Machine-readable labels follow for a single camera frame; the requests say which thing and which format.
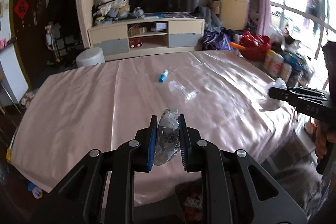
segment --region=pink satin bedsheet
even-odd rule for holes
[[[158,79],[163,70],[169,75]],[[243,148],[262,162],[289,135],[296,118],[285,103],[260,112],[258,100],[272,79],[229,51],[184,52],[112,61],[48,77],[19,126],[12,164],[50,192],[89,150],[118,148],[178,108],[187,126],[220,149]],[[149,174],[135,175],[135,204],[168,197],[200,178],[184,171],[181,156]]]

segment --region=round ottoman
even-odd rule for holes
[[[76,58],[78,68],[100,63],[105,63],[105,60],[103,50],[99,47],[87,49]]]

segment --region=tv stand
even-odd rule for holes
[[[147,32],[129,36],[128,28],[167,22],[167,29],[161,32]],[[204,19],[201,18],[144,18],[122,20],[99,25],[88,30],[90,47],[100,47],[105,61],[172,52],[190,52],[202,49],[199,39],[204,34]],[[141,47],[130,48],[129,39],[141,37]]]

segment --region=human hand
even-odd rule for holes
[[[322,159],[327,153],[327,141],[330,143],[336,143],[336,129],[329,129],[328,132],[322,131],[322,122],[315,120],[316,123],[316,150],[315,154],[318,158]]]

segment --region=purple bag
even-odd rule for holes
[[[230,46],[229,36],[223,31],[221,33],[205,31],[201,42],[203,50],[234,50]]]

